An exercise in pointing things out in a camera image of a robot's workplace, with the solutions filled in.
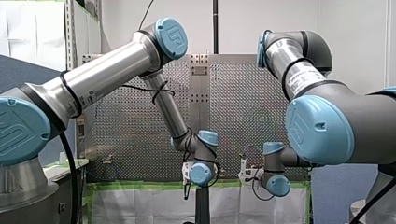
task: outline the light blue joint cap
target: light blue joint cap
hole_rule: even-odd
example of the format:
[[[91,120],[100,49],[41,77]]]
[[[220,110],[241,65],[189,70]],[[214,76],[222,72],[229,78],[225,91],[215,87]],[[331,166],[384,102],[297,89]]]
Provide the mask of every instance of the light blue joint cap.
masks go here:
[[[155,23],[155,37],[163,52],[173,60],[187,52],[188,40],[181,24],[172,18],[159,19]]]
[[[276,152],[282,150],[283,148],[285,148],[285,145],[283,145],[283,142],[266,142],[262,146],[262,154],[264,156],[269,155],[272,153],[276,153]]]
[[[266,189],[276,197],[285,197],[290,192],[290,182],[283,175],[273,175],[268,179]]]
[[[50,139],[50,121],[36,105],[0,97],[0,165],[36,156]]]
[[[171,148],[176,150],[175,142],[174,142],[173,138],[171,138]]]
[[[286,112],[288,138],[306,161],[335,165],[347,162],[354,149],[354,134],[343,112],[314,95],[293,100]]]
[[[198,186],[205,186],[209,183],[212,172],[203,163],[195,163],[190,171],[190,181]]]
[[[394,87],[386,87],[386,88],[383,89],[382,91],[396,92],[396,86],[394,86]]]
[[[264,58],[264,38],[265,38],[265,36],[264,36],[264,33],[262,33],[262,35],[260,36],[260,39],[259,39],[259,44],[258,44],[258,46],[257,46],[257,58],[256,58],[256,62],[257,62],[257,66],[259,66],[259,67],[261,67],[261,68],[264,68],[265,66],[264,66],[264,60],[263,60],[263,58]]]
[[[201,130],[198,132],[198,137],[212,147],[216,147],[219,144],[219,136],[215,132]]]

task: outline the metal pole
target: metal pole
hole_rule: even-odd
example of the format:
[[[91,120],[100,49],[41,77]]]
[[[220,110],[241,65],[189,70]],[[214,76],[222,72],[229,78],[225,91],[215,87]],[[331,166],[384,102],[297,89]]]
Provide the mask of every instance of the metal pole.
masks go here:
[[[213,0],[213,53],[219,54],[219,0]]]
[[[209,188],[198,188],[195,192],[195,223],[210,223]]]

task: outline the black tube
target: black tube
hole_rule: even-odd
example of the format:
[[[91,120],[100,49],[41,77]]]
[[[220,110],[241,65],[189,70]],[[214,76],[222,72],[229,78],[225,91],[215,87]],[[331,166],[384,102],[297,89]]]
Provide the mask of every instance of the black tube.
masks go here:
[[[78,218],[78,182],[77,182],[77,170],[74,163],[73,152],[70,148],[69,142],[67,141],[64,133],[59,134],[61,137],[62,144],[64,145],[64,151],[66,152],[67,159],[69,160],[70,175],[72,177],[72,216],[71,224],[77,223]]]
[[[213,0],[213,53],[219,54],[219,0]]]
[[[394,186],[396,185],[396,176],[393,177],[392,180],[384,187],[382,188],[375,196],[368,202],[364,207],[359,211],[359,213],[352,219],[350,224],[358,224],[359,219],[366,214],[366,212],[376,203],[378,200],[380,200],[385,194],[388,193]]]
[[[209,188],[197,188],[195,191],[195,223],[210,224]]]

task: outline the perforated metal panel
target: perforated metal panel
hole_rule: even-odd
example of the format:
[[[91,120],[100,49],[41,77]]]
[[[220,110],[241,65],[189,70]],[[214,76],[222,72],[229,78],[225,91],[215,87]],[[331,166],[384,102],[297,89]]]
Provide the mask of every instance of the perforated metal panel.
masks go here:
[[[168,86],[183,119],[189,124],[189,73],[185,61],[169,63],[163,69]],[[146,85],[140,78],[128,84]],[[98,180],[180,180],[182,155],[170,148],[170,135],[148,92],[119,88],[99,102],[87,120],[95,123],[87,135],[87,147],[96,150],[92,175]]]
[[[257,68],[254,55],[210,55],[210,78],[202,76],[204,81],[197,82],[199,88],[193,92],[189,88],[194,87],[197,76],[191,77],[190,55],[169,63],[163,73],[169,88],[177,93],[175,100],[187,125],[193,121],[191,126],[197,126],[196,122],[202,126],[200,119],[204,118],[209,128],[219,133],[219,162],[226,170],[225,177],[237,177],[239,153],[244,147],[254,145],[247,151],[247,160],[261,165],[263,142],[287,142],[287,102],[278,82],[266,70]],[[146,88],[139,78],[129,84]],[[197,101],[198,89],[209,90],[209,102],[201,98]],[[197,108],[199,114],[203,108],[210,113],[197,119]],[[94,151],[89,171],[96,180],[181,180],[182,153],[170,148],[170,135],[148,92],[127,88],[114,91],[92,109],[86,126],[86,147]],[[288,169],[287,175],[304,179],[307,173],[296,168]]]
[[[210,129],[219,133],[219,162],[227,176],[237,176],[244,149],[248,166],[262,166],[264,142],[288,143],[288,102],[279,81],[257,67],[255,55],[211,55],[209,61]],[[302,168],[288,168],[286,175],[308,177]]]

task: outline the blue surface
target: blue surface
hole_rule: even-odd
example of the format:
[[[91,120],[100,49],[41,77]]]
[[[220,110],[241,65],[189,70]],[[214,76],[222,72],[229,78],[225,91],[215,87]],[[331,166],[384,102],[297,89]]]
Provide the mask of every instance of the blue surface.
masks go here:
[[[283,142],[266,142],[262,146],[262,154],[269,155],[285,148]]]
[[[201,130],[198,132],[198,137],[210,146],[216,147],[219,144],[219,136],[215,132]]]
[[[306,161],[341,164],[352,156],[354,136],[347,118],[321,97],[293,100],[286,112],[286,128],[290,145]]]
[[[188,48],[188,40],[183,26],[175,19],[165,18],[157,20],[155,37],[163,52],[171,59],[183,57]]]
[[[259,67],[264,67],[263,62],[263,53],[264,53],[264,34],[260,35],[259,44],[257,46],[257,56],[256,56],[256,63]]]
[[[396,92],[396,87],[386,87],[382,91],[390,91],[390,92]]]
[[[276,197],[285,197],[290,192],[290,182],[283,175],[271,176],[266,184],[266,189]]]
[[[174,142],[174,140],[173,140],[172,137],[171,137],[171,148],[172,148],[173,150],[176,150],[175,142]]]
[[[377,174],[376,167],[343,164],[315,168],[311,179],[314,223],[348,223],[349,207],[366,198]]]
[[[59,71],[0,55],[0,94],[12,88],[19,87],[24,82],[42,84],[59,76],[59,73]],[[69,122],[65,133],[70,147],[74,151],[75,123],[73,120]],[[64,147],[59,137],[52,139],[38,154],[41,165],[44,166],[57,161],[59,159],[59,153],[63,151]]]
[[[36,105],[0,96],[0,165],[37,156],[50,139],[50,121]]]
[[[265,41],[266,41],[267,36],[269,34],[271,34],[270,30],[264,31],[264,33],[262,33],[262,35],[260,36],[259,43],[258,43],[258,46],[257,46],[256,63],[257,63],[257,66],[262,67],[262,68],[267,67],[266,57],[265,57],[265,49],[266,49]]]
[[[207,165],[197,162],[190,171],[190,181],[198,186],[206,185],[212,177],[212,172]]]

